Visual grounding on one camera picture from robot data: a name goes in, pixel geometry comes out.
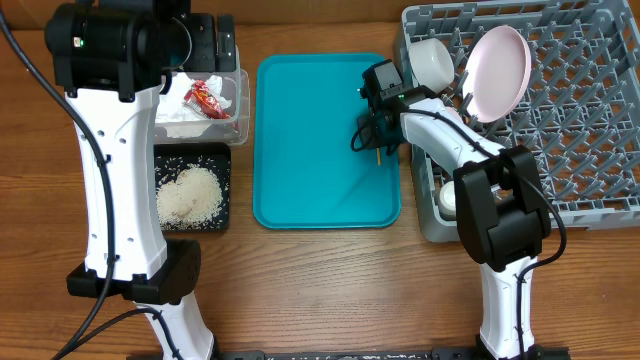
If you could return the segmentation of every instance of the dish rack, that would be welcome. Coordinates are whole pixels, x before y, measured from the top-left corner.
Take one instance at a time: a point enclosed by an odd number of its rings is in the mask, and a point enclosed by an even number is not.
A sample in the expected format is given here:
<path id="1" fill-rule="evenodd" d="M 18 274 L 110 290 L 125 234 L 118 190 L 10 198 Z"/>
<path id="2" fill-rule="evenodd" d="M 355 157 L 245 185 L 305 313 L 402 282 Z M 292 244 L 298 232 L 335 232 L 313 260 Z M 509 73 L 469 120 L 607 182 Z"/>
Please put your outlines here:
<path id="1" fill-rule="evenodd" d="M 511 114 L 468 126 L 505 147 L 534 154 L 547 198 L 566 226 L 591 230 L 640 225 L 640 63 L 638 28 L 626 0 L 487 1 L 411 6 L 395 43 L 405 79 L 412 76 L 407 45 L 436 38 L 456 69 L 442 96 L 464 109 L 464 68 L 478 40 L 509 25 L 532 55 L 529 88 Z M 420 227 L 430 241 L 459 240 L 456 222 L 440 217 L 437 189 L 451 181 L 413 146 L 412 174 Z"/>

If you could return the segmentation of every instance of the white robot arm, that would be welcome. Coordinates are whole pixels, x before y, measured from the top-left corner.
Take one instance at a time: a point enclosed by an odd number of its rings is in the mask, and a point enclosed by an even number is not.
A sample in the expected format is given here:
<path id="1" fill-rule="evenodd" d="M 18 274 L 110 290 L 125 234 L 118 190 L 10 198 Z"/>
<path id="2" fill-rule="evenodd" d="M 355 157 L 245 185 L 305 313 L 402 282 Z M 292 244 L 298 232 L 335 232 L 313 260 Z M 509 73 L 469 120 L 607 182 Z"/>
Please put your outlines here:
<path id="1" fill-rule="evenodd" d="M 105 156 L 114 194 L 116 262 L 114 280 L 131 282 L 144 276 L 153 279 L 167 260 L 167 241 L 160 231 L 155 196 L 153 139 L 155 117 L 160 102 L 160 86 L 139 91 L 133 102 L 121 102 L 115 91 L 78 89 L 77 97 L 67 97 L 82 116 Z M 89 245 L 85 271 L 104 278 L 107 270 L 107 226 L 104 195 L 95 156 L 85 135 L 78 131 L 82 155 Z M 144 304 L 161 311 L 173 342 L 183 359 L 209 360 L 214 337 L 204 324 L 194 292 L 173 304 Z M 153 315 L 147 314 L 164 359 L 173 359 L 165 334 Z"/>
<path id="2" fill-rule="evenodd" d="M 499 156 L 504 147 L 481 137 L 468 128 L 454 109 L 446 108 L 440 99 L 424 99 L 409 106 L 409 109 L 438 113 L 460 126 L 467 135 L 491 154 Z M 476 151 L 448 124 L 416 113 L 400 114 L 400 125 L 404 138 L 422 148 L 447 173 L 453 172 L 469 162 L 481 163 L 487 157 Z M 500 272 L 487 264 L 480 265 L 484 317 L 480 328 L 480 339 L 495 359 L 513 359 L 520 354 L 517 332 L 516 291 L 517 276 L 524 268 L 535 263 L 537 258 L 524 257 L 506 266 Z M 524 348 L 534 344 L 529 324 L 532 272 L 522 284 L 522 324 Z"/>
<path id="3" fill-rule="evenodd" d="M 409 105 L 409 109 L 439 113 L 447 117 L 493 155 L 500 155 L 500 150 L 504 149 L 502 145 L 483 138 L 467 127 L 458 113 L 452 108 L 445 107 L 440 99 L 424 99 Z M 468 141 L 442 121 L 426 115 L 402 113 L 400 114 L 400 125 L 404 138 L 429 154 L 448 174 L 453 174 L 453 170 L 470 161 L 479 163 L 487 160 L 486 156 L 477 152 Z"/>
<path id="4" fill-rule="evenodd" d="M 521 284 L 518 276 L 537 262 L 541 241 L 550 232 L 544 199 L 523 186 L 526 179 L 537 183 L 538 190 L 541 187 L 533 156 L 524 147 L 505 149 L 481 137 L 455 110 L 445 107 L 437 94 L 425 86 L 405 84 L 390 60 L 373 65 L 363 78 L 360 94 L 368 100 L 371 114 L 359 119 L 352 149 L 394 149 L 404 140 L 422 148 L 453 176 L 458 233 L 481 269 L 484 320 L 480 345 L 487 358 L 518 358 L 519 329 L 524 351 L 534 345 L 529 325 L 532 274 L 528 272 Z M 357 137 L 361 148 L 354 146 Z M 506 171 L 507 163 L 515 171 Z M 492 187 L 498 185 L 513 189 L 513 198 L 497 205 Z M 521 324 L 517 320 L 518 288 Z"/>

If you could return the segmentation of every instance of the wooden table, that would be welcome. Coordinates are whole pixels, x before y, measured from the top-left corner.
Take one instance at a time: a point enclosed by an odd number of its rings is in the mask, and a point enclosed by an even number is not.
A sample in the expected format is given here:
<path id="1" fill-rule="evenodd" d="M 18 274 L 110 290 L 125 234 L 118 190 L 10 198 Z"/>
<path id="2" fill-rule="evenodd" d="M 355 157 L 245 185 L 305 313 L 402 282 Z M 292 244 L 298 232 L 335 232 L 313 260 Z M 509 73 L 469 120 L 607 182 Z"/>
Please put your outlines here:
<path id="1" fill-rule="evenodd" d="M 272 54 L 372 51 L 391 56 L 397 24 L 239 26 L 251 78 Z M 40 31 L 18 32 L 50 80 Z M 0 41 L 0 358 L 51 357 L 94 300 L 67 294 L 83 259 L 86 207 L 71 120 Z M 233 149 L 231 227 L 193 234 L 203 249 L 197 297 L 223 351 L 411 350 L 472 345 L 482 322 L 478 266 L 458 243 L 419 232 L 408 149 L 402 214 L 390 228 L 271 231 L 252 213 L 253 133 Z M 574 359 L 640 357 L 638 229 L 572 230 L 565 256 L 536 270 L 532 327 Z M 543 256 L 558 245 L 545 241 Z M 109 299 L 96 323 L 132 308 Z M 146 319 L 129 319 L 70 356 L 122 359 L 159 350 Z"/>

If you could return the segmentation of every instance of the white cup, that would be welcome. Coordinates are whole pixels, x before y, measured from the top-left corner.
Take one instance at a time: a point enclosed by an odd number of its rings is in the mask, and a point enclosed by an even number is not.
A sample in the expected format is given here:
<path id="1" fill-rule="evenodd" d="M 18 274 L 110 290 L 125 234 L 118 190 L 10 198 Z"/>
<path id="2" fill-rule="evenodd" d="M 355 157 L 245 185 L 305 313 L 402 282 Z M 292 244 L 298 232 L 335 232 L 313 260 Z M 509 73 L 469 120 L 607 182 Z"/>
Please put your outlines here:
<path id="1" fill-rule="evenodd" d="M 453 82 L 453 61 L 438 39 L 427 39 L 409 46 L 409 61 L 420 85 L 439 93 Z"/>
<path id="2" fill-rule="evenodd" d="M 444 184 L 436 192 L 436 204 L 440 210 L 440 217 L 446 221 L 456 220 L 456 190 L 453 181 Z"/>

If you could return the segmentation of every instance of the pink plate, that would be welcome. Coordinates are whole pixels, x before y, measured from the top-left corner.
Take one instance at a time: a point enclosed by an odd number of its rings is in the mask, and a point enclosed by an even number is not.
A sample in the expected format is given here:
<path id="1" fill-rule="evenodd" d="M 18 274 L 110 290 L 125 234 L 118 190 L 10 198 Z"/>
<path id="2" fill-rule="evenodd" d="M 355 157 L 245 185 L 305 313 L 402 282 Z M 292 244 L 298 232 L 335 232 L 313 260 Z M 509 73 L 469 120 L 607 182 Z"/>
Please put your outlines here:
<path id="1" fill-rule="evenodd" d="M 527 90 L 531 52 L 524 38 L 510 26 L 487 32 L 469 56 L 469 73 L 462 94 L 473 93 L 467 110 L 488 123 L 506 116 Z"/>

